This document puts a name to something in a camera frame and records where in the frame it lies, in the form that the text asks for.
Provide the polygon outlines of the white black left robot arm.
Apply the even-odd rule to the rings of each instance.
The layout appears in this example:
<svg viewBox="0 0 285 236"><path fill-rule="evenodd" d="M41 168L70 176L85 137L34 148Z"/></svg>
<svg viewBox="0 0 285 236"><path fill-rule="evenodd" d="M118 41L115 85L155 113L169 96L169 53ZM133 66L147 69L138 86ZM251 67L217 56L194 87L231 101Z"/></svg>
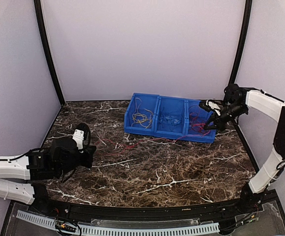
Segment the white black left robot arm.
<svg viewBox="0 0 285 236"><path fill-rule="evenodd" d="M0 157L0 198L32 205L43 214L54 211L54 203L39 180L64 177L78 167L91 168L96 146L70 137L53 141L19 156Z"/></svg>

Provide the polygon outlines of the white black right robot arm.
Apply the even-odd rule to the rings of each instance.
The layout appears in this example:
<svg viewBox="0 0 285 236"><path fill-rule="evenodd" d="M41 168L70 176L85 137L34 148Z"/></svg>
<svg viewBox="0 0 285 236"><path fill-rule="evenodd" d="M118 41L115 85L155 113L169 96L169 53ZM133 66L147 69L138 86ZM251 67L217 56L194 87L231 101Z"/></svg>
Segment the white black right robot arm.
<svg viewBox="0 0 285 236"><path fill-rule="evenodd" d="M210 112L204 130L223 131L228 122L238 125L239 117L249 112L253 115L259 112L263 116L263 119L252 118L245 125L252 129L248 132L248 143L265 145L262 153L268 155L260 158L262 165L242 187L240 199L236 202L236 209L240 213L247 213L261 203L266 189L285 170L285 101L261 89L230 84L224 89L223 102L208 99L200 101L199 106Z"/></svg>

